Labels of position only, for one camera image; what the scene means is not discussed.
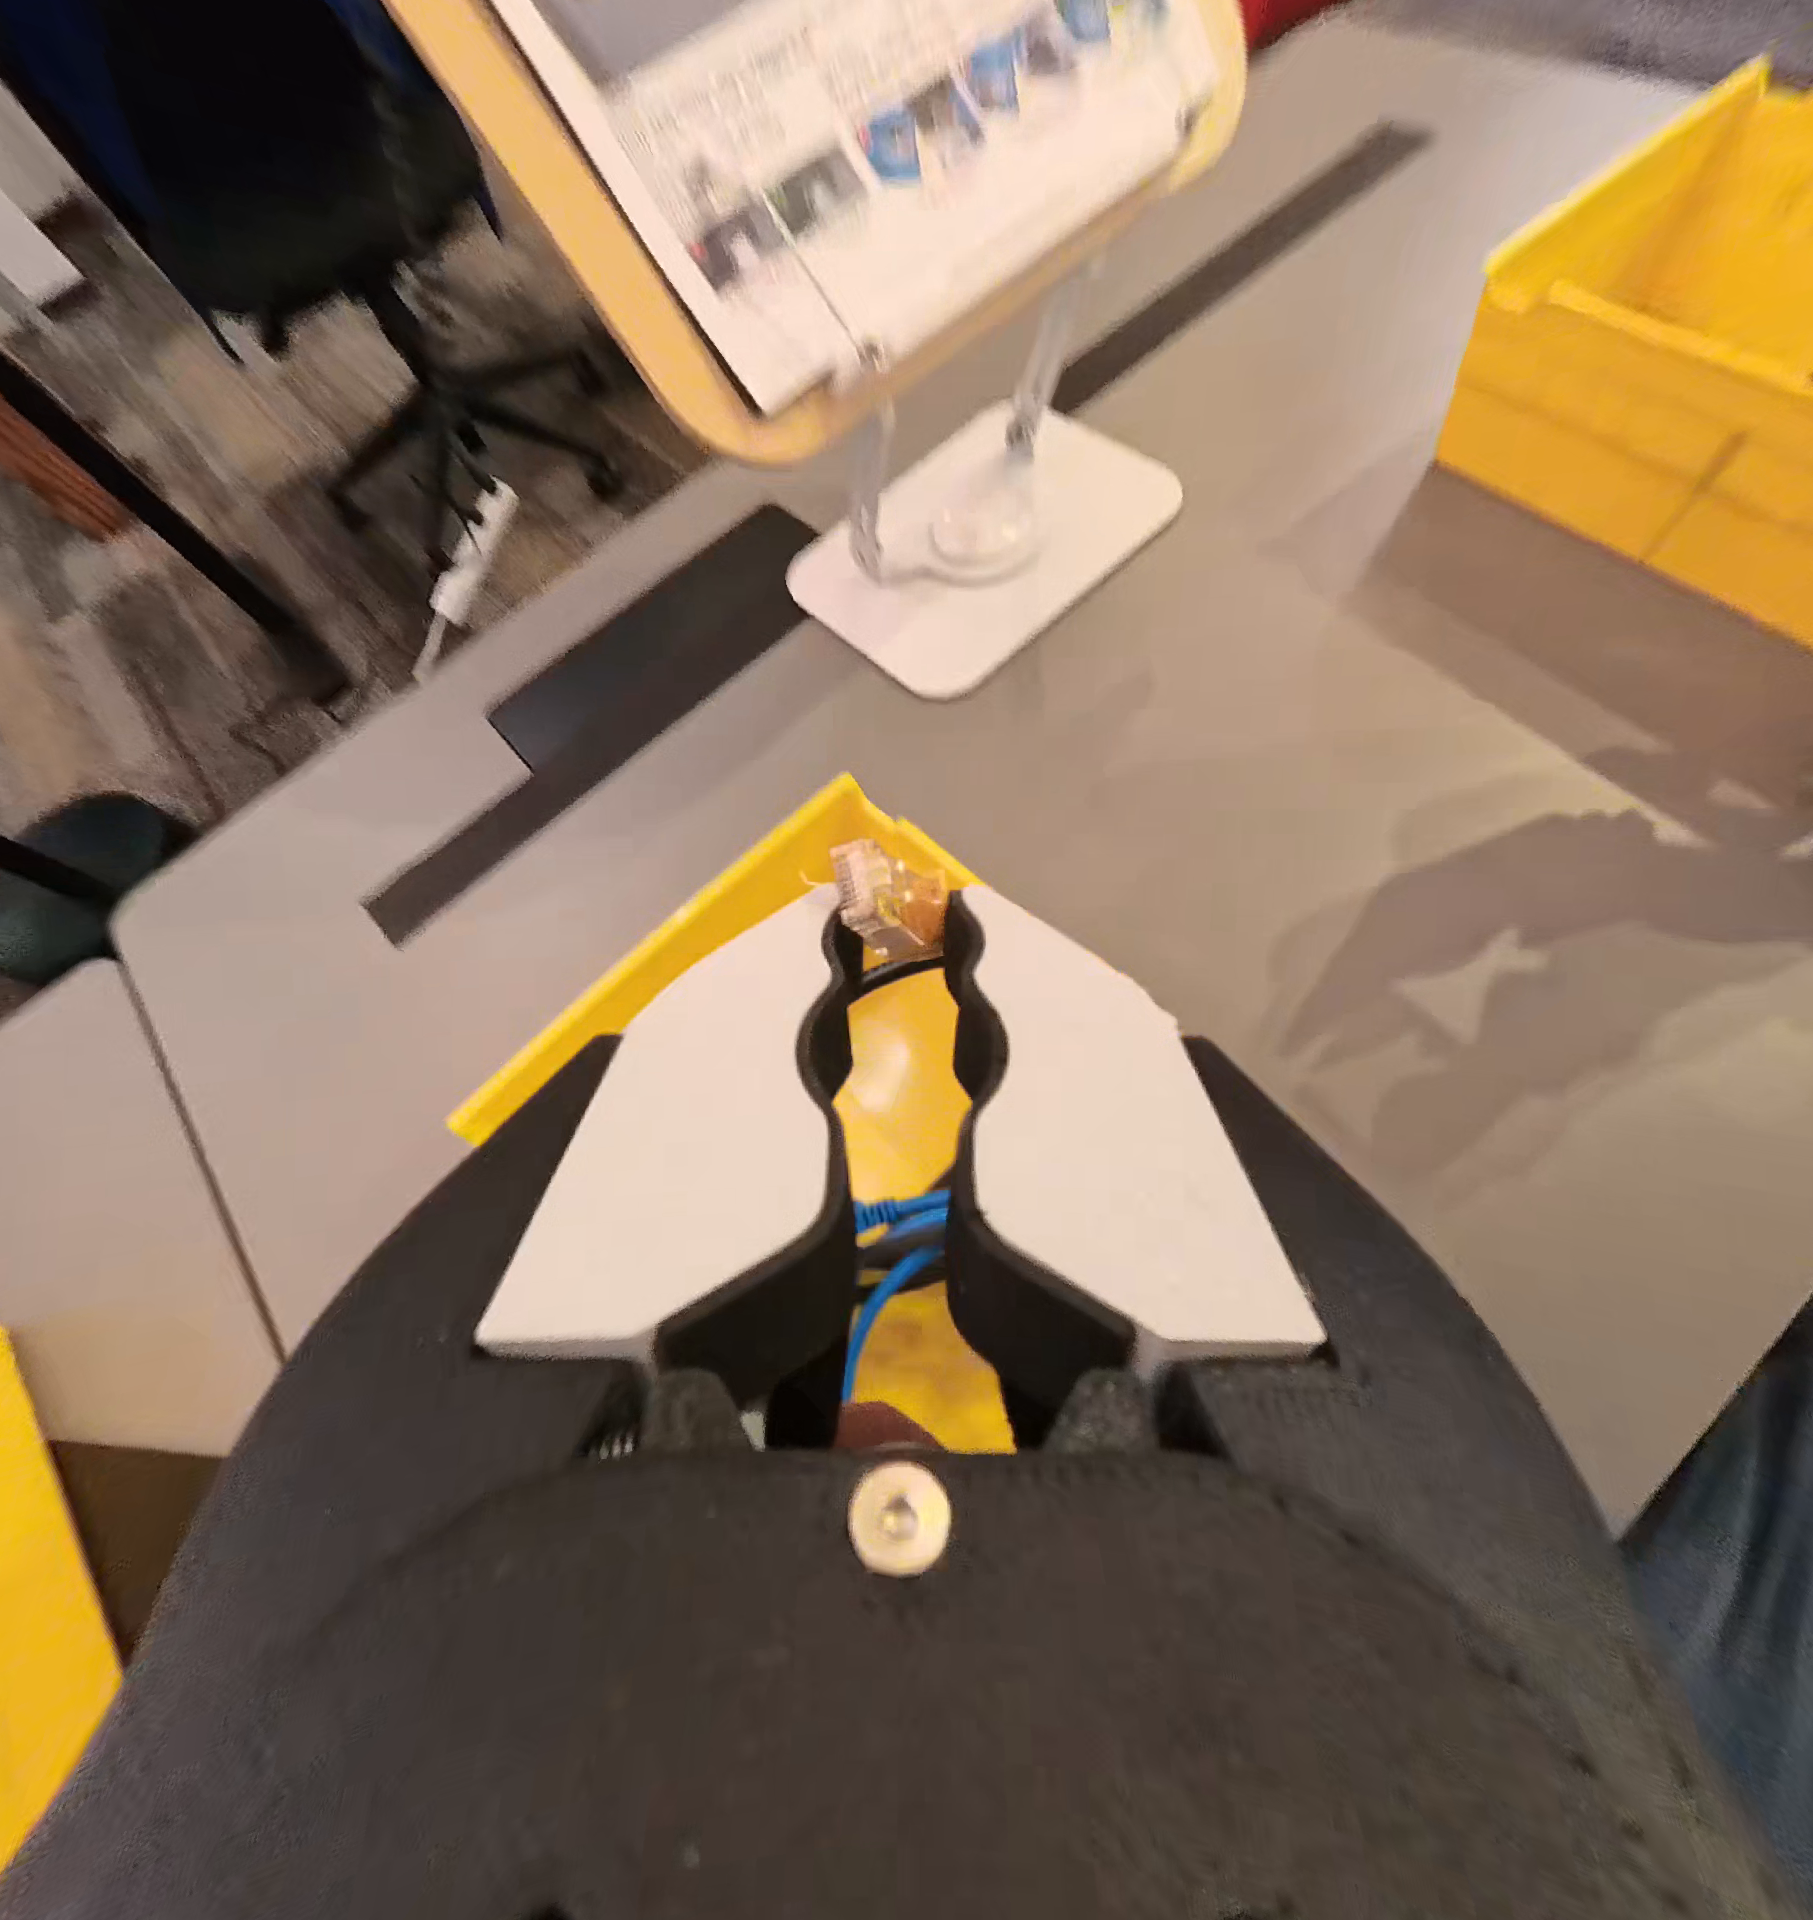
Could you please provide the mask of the black table leg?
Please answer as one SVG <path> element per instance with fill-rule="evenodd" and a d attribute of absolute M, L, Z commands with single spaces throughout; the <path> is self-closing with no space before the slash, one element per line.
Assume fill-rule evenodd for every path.
<path fill-rule="evenodd" d="M 295 695 L 333 708 L 353 686 L 342 659 L 261 578 L 175 509 L 120 453 L 0 348 L 0 468 L 87 539 L 154 534 L 269 638 Z"/>

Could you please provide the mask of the black office chair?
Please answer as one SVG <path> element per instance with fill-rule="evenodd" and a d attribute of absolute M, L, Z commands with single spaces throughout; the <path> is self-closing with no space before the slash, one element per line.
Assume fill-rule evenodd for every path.
<path fill-rule="evenodd" d="M 443 252 L 463 217 L 496 225 L 479 146 L 386 4 L 106 1 L 103 53 L 151 188 L 145 246 L 201 320 L 258 330 L 269 355 L 333 300 L 360 304 L 409 373 L 403 402 L 327 483 L 351 532 L 360 491 L 420 446 L 422 544 L 450 552 L 486 484 L 486 436 L 557 450 L 590 491 L 624 473 L 600 446 L 509 405 L 555 371 L 606 388 L 594 348 L 457 359 Z"/>

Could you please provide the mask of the white power strip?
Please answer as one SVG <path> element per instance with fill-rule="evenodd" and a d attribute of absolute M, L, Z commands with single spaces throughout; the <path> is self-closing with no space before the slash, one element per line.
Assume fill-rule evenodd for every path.
<path fill-rule="evenodd" d="M 492 478 L 461 518 L 453 554 L 430 586 L 425 635 L 411 669 L 415 684 L 438 670 L 450 646 L 474 631 L 479 600 L 514 527 L 518 506 L 521 496 L 509 480 Z"/>

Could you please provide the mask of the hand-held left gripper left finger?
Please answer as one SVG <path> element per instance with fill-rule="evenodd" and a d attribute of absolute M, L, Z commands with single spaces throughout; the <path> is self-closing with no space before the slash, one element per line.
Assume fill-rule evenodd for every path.
<path fill-rule="evenodd" d="M 479 1319 L 488 1356 L 778 1383 L 847 1337 L 854 1223 L 834 1097 L 858 960 L 816 885 L 640 1010 Z"/>

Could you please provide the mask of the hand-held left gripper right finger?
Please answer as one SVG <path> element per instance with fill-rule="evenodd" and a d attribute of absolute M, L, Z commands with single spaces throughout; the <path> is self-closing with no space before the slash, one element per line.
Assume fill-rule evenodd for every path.
<path fill-rule="evenodd" d="M 968 1098 L 948 1300 L 1013 1403 L 1091 1372 L 1293 1361 L 1327 1330 L 1179 1019 L 989 885 L 944 915 Z"/>

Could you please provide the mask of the yellow plastic bin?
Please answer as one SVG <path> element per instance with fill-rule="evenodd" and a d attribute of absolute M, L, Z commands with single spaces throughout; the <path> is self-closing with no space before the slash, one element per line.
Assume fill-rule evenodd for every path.
<path fill-rule="evenodd" d="M 871 839 L 953 889 L 968 865 L 917 824 L 883 813 L 850 772 L 834 777 L 686 900 L 534 1034 L 459 1107 L 447 1127 L 481 1146 L 582 1046 L 620 1031 L 659 992 L 729 938 L 831 878 L 831 850 Z M 968 1097 L 953 1071 L 956 1009 L 941 984 L 873 986 L 850 1010 L 853 1073 L 837 1093 L 857 1200 L 919 1192 L 956 1154 Z M 951 1451 L 1013 1451 L 992 1367 L 966 1345 L 941 1280 L 883 1308 L 860 1357 L 864 1400 L 894 1405 Z"/>
<path fill-rule="evenodd" d="M 1748 61 L 1500 243 L 1438 462 L 1813 651 L 1813 85 Z"/>
<path fill-rule="evenodd" d="M 0 1329 L 0 1874 L 122 1683 L 54 1455 Z"/>

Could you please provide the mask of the wood-framed printed sign board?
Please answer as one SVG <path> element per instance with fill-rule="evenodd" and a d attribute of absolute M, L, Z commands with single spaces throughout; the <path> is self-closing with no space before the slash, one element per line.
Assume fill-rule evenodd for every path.
<path fill-rule="evenodd" d="M 680 428 L 791 468 L 1203 174 L 1239 4 L 386 7 Z"/>

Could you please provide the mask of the person's leg in jeans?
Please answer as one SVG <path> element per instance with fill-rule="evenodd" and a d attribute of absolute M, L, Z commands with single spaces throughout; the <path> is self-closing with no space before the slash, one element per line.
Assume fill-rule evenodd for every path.
<path fill-rule="evenodd" d="M 1624 1554 L 1697 1728 L 1813 1904 L 1813 1296 Z"/>

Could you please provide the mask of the white sign stand base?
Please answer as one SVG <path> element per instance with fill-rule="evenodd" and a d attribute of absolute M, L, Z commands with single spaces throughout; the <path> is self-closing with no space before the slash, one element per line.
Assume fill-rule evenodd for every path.
<path fill-rule="evenodd" d="M 847 516 L 788 569 L 805 616 L 921 701 L 975 694 L 1184 506 L 1173 468 L 1079 419 L 1013 428 L 992 405 L 894 478 L 871 438 Z"/>

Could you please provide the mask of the dark round floor foot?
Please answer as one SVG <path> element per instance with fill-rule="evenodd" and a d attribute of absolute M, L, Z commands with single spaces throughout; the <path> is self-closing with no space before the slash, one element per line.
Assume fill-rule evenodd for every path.
<path fill-rule="evenodd" d="M 19 835 L 0 832 L 0 977 L 43 987 L 118 958 L 120 904 L 199 837 L 193 820 L 126 791 L 77 796 Z"/>

